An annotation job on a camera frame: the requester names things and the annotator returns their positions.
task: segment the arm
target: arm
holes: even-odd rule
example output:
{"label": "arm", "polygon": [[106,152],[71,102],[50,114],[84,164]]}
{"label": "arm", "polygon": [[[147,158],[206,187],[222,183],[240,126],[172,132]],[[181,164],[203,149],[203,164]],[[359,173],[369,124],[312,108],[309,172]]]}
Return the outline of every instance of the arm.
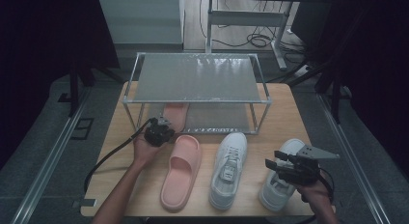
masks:
{"label": "arm", "polygon": [[163,149],[165,144],[160,148],[155,148],[143,137],[140,137],[133,141],[133,145],[134,160],[132,164],[97,211],[93,223],[121,222],[136,180],[142,170],[154,159],[156,154]]}
{"label": "arm", "polygon": [[338,224],[338,219],[331,207],[327,188],[322,182],[317,181],[312,185],[295,185],[298,192],[305,196],[310,203],[311,210],[315,213],[319,224]]}

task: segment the sneaker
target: sneaker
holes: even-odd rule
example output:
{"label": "sneaker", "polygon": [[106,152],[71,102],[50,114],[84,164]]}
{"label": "sneaker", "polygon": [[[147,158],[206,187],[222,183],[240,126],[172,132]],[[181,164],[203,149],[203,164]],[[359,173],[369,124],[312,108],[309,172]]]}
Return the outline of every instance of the sneaker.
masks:
{"label": "sneaker", "polygon": [[[301,140],[290,139],[283,144],[280,151],[285,154],[296,155],[304,146],[305,144]],[[278,166],[292,166],[291,162],[283,161],[279,158],[276,158],[275,161]],[[279,179],[276,171],[270,170],[270,173],[268,174],[267,179],[259,192],[259,200],[267,209],[279,211],[286,205],[288,199],[294,193],[294,190],[295,187],[293,185]]]}
{"label": "sneaker", "polygon": [[219,210],[232,206],[247,155],[247,139],[243,133],[225,137],[217,151],[211,177],[210,204]]}

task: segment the dark background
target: dark background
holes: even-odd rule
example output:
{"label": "dark background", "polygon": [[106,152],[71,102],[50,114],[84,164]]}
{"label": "dark background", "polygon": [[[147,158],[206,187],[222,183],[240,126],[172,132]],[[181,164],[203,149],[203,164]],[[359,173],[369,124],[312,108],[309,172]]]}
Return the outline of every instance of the dark background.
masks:
{"label": "dark background", "polygon": [[0,0],[0,166],[40,114],[54,80],[72,68],[118,66],[98,0]]}
{"label": "dark background", "polygon": [[[408,34],[409,0],[372,0],[341,60],[326,69],[318,91],[328,88],[334,70],[351,91],[351,105],[397,166],[409,175]],[[308,46],[316,64],[325,62],[340,43],[348,25],[368,1],[358,3],[301,3],[293,31]],[[371,146],[362,146],[370,151]]]}

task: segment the metal rail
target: metal rail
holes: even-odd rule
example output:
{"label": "metal rail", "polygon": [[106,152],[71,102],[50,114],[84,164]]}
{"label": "metal rail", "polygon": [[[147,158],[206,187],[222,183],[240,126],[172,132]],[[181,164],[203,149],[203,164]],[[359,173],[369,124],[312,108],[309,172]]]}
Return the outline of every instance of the metal rail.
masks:
{"label": "metal rail", "polygon": [[90,95],[91,88],[84,88],[79,100],[79,105],[75,113],[68,118],[63,131],[58,137],[56,143],[51,149],[47,159],[42,164],[36,178],[30,186],[27,194],[20,204],[17,212],[14,215],[12,223],[28,223],[31,215],[34,212],[41,195],[43,194],[45,187],[47,186],[55,167],[57,166],[61,155],[66,148],[67,142],[75,129],[76,123],[80,118],[82,111],[84,110],[85,103]]}

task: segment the metal frame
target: metal frame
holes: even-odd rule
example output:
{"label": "metal frame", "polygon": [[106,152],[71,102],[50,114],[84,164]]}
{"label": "metal frame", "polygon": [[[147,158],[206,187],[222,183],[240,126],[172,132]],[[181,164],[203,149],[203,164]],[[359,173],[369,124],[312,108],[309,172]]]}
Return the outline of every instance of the metal frame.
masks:
{"label": "metal frame", "polygon": [[[259,130],[263,124],[263,121],[265,119],[265,116],[268,112],[268,109],[272,103],[272,99],[268,93],[267,86],[265,85],[264,79],[262,77],[262,71],[259,65],[259,59],[257,57],[257,54],[245,54],[250,57],[251,65],[253,69],[258,70],[260,75],[261,75],[261,83],[263,85],[263,90],[264,94],[262,95],[265,99],[260,99],[260,100],[223,100],[223,101],[217,101],[217,100],[136,100],[133,98],[129,97],[129,92],[131,88],[131,84],[134,82],[133,81],[133,76],[135,74],[135,71],[137,70],[137,66],[139,66],[139,62],[143,61],[145,58],[146,53],[138,53],[135,61],[135,65],[133,68],[133,71],[131,73],[131,76],[128,81],[128,85],[126,87],[126,91],[123,96],[123,107],[126,111],[126,114],[129,118],[129,121],[132,125],[132,127],[136,130],[141,126],[141,122],[143,122],[143,116],[145,112],[145,106],[147,103],[167,103],[167,102],[189,102],[189,103],[242,103],[242,104],[249,104],[249,109],[250,113],[252,116],[252,125],[250,126],[249,129],[244,129],[244,128],[186,128],[184,129],[181,133],[191,133],[191,134],[222,134],[222,133],[230,133],[230,132],[243,132],[245,134],[259,134]],[[141,110],[138,114],[137,121],[135,122],[132,113],[129,110],[129,105],[132,103],[140,103],[141,104]],[[254,109],[254,104],[263,104],[265,105],[264,111],[262,112],[262,115],[257,116],[255,109]]]}
{"label": "metal frame", "polygon": [[292,2],[283,14],[281,13],[261,13],[261,12],[232,12],[232,11],[213,11],[212,0],[208,0],[207,11],[207,37],[205,43],[205,52],[211,53],[211,26],[212,25],[238,25],[238,26],[266,26],[279,27],[277,38],[271,43],[274,55],[280,70],[286,70],[286,62],[280,49],[280,42],[286,29],[289,12],[292,8]]}

